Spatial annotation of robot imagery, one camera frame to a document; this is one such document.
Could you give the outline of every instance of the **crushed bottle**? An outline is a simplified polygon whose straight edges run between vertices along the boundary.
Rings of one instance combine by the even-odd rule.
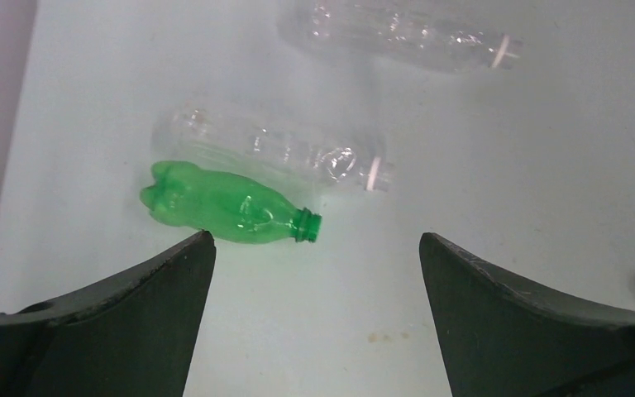
[[[209,98],[178,109],[160,133],[168,155],[261,182],[281,179],[316,190],[358,185],[387,191],[394,173],[373,136],[331,134]]]
[[[385,55],[444,73],[512,69],[522,42],[474,22],[447,0],[298,0],[313,45]]]
[[[318,239],[320,215],[296,208],[253,179],[201,170],[187,161],[159,161],[151,171],[155,184],[140,192],[140,201],[157,222],[207,230],[230,242]]]

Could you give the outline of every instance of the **white object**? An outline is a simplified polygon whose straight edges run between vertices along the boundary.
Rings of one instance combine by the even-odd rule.
[[[481,30],[447,0],[300,1],[313,41],[383,54],[440,72],[511,69],[522,42]]]
[[[339,184],[387,191],[394,169],[382,160],[374,135],[330,134],[214,98],[187,103],[158,135],[155,141],[171,146],[165,150],[173,157],[260,182],[291,179],[317,189]]]

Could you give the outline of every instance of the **bottle neck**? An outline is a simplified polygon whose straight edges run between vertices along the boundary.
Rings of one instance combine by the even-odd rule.
[[[318,239],[321,224],[322,217],[320,215],[311,212],[307,208],[299,209],[294,218],[291,237],[295,238],[296,242],[304,242],[306,240],[315,242]]]

